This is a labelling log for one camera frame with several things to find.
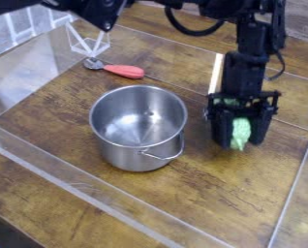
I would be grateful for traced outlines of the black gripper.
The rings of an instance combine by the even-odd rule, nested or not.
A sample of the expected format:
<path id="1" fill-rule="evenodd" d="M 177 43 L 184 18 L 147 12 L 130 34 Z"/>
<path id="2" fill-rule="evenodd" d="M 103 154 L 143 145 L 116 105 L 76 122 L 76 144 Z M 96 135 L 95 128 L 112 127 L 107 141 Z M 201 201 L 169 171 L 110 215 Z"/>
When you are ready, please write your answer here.
<path id="1" fill-rule="evenodd" d="M 231 51 L 225 54 L 221 88 L 208 94 L 207 119 L 213 141 L 231 147 L 233 113 L 256 113 L 249 118 L 249 142 L 259 145 L 265 139 L 272 115 L 279 110 L 279 91 L 264 91 L 263 81 L 269 57 Z"/>

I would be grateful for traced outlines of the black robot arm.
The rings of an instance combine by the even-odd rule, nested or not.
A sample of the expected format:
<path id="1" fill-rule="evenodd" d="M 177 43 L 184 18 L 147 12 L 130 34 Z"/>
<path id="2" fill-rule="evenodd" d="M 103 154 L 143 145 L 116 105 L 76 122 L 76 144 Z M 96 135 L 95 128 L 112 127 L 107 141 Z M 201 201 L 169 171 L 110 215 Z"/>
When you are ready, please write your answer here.
<path id="1" fill-rule="evenodd" d="M 271 58 L 284 58 L 287 0 L 0 0 L 0 15 L 40 5 L 71 12 L 110 32 L 138 1 L 158 3 L 171 26 L 191 37 L 213 34 L 228 22 L 236 24 L 237 48 L 224 55 L 221 88 L 208 95 L 204 116 L 221 147 L 260 144 L 279 111 L 281 93 L 265 91 L 263 82 L 275 79 L 265 75 Z"/>

